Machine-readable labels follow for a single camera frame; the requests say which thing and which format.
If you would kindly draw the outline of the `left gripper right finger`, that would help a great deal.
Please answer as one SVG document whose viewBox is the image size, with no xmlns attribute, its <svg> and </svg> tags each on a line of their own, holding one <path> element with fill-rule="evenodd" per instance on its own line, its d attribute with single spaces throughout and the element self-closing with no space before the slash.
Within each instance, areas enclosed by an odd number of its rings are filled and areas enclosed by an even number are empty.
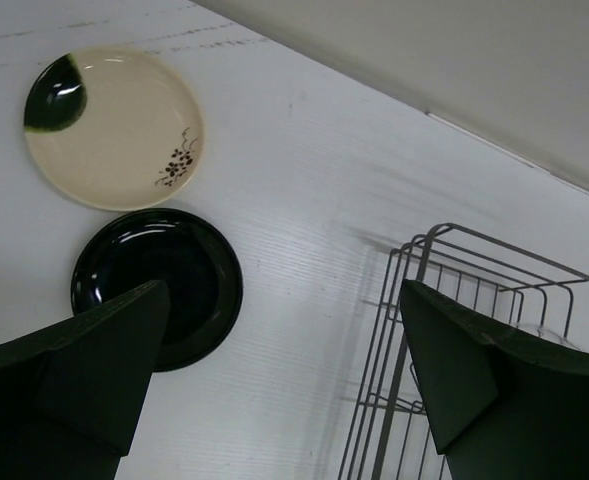
<svg viewBox="0 0 589 480">
<path fill-rule="evenodd" d="M 454 479 L 589 479 L 589 354 L 405 280 L 405 336 Z"/>
</svg>

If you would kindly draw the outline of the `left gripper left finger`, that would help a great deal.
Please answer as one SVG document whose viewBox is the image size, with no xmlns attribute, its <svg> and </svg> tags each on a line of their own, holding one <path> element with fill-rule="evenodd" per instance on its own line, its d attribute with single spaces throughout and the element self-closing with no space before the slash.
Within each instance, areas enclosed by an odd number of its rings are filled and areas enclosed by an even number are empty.
<svg viewBox="0 0 589 480">
<path fill-rule="evenodd" d="M 0 479 L 112 479 L 129 454 L 169 316 L 150 281 L 0 344 Z"/>
</svg>

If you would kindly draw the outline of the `clear glass plate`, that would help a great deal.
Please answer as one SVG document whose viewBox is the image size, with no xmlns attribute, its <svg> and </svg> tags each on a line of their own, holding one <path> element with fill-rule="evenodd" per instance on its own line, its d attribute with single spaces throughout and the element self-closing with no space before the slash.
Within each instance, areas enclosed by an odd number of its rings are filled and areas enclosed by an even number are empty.
<svg viewBox="0 0 589 480">
<path fill-rule="evenodd" d="M 541 326 L 539 324 L 534 323 L 518 322 L 512 324 L 512 327 L 516 328 L 517 330 L 526 332 L 532 336 L 543 339 L 545 341 L 563 346 L 565 348 L 581 351 L 581 348 L 578 345 L 570 342 L 567 338 L 563 337 L 553 329 L 550 329 L 546 326 Z"/>
</svg>

